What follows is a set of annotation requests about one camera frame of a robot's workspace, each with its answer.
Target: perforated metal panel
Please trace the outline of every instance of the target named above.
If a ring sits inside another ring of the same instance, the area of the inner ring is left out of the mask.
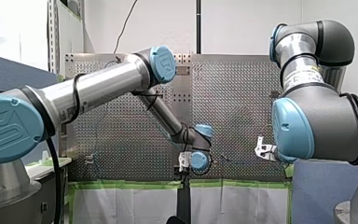
[[[112,54],[69,54],[66,76],[97,71],[116,60]],[[156,89],[171,105],[171,85]],[[130,93],[80,116],[67,129],[66,154],[74,158],[71,180],[173,179],[172,145],[158,122]]]
[[[284,180],[283,166],[255,155],[258,135],[273,144],[270,95],[281,89],[277,66],[267,56],[194,55],[192,76],[193,123],[213,126],[212,155],[219,164],[206,176]]]
[[[182,121],[213,126],[217,163],[201,178],[283,181],[283,166],[254,152],[260,134],[265,143],[273,143],[270,94],[281,89],[276,65],[267,56],[191,55],[191,62],[189,56],[185,65],[184,58],[178,62],[183,67],[173,83],[159,89]],[[116,59],[112,54],[67,55],[66,77],[96,71]],[[177,150],[163,133],[131,94],[100,106],[67,127],[64,154],[74,158],[70,179],[171,180]]]

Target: label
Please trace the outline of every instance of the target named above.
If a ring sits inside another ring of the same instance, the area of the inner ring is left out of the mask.
[[[302,66],[296,71],[289,74],[283,81],[284,89],[287,91],[296,85],[303,83],[320,82],[324,83],[324,79],[319,73],[319,69],[315,66]]]

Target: metal post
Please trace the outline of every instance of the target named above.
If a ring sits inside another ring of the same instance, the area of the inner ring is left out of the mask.
[[[176,215],[182,219],[185,224],[191,224],[191,195],[188,175],[185,175],[182,181],[182,188],[178,189]]]
[[[201,0],[197,0],[197,54],[201,54]]]

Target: white wall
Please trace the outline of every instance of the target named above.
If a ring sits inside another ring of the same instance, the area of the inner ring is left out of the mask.
[[[348,67],[342,91],[358,93],[358,0],[303,0],[303,21],[335,20],[351,31],[355,57]]]
[[[85,0],[86,52],[113,52],[133,1]],[[268,54],[278,22],[301,22],[299,0],[202,1],[202,53]],[[196,48],[196,1],[139,1],[117,52],[166,44],[175,52]]]
[[[194,0],[139,1],[117,52],[165,44],[174,52],[194,52]],[[85,51],[113,52],[131,8],[130,0],[85,0]],[[356,53],[343,91],[358,93],[358,1],[354,0],[204,0],[202,53],[269,54],[269,37],[280,22],[336,20],[352,32]]]
[[[113,52],[133,1],[85,0],[85,51]],[[165,44],[176,52],[195,46],[194,0],[138,1],[117,50],[133,52]]]
[[[202,1],[202,53],[269,54],[279,23],[301,22],[300,0]]]

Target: black stand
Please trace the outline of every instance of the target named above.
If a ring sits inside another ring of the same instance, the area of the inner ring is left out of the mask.
[[[182,188],[178,189],[176,215],[182,219],[185,224],[191,224],[191,195],[188,174],[185,175],[182,180]]]

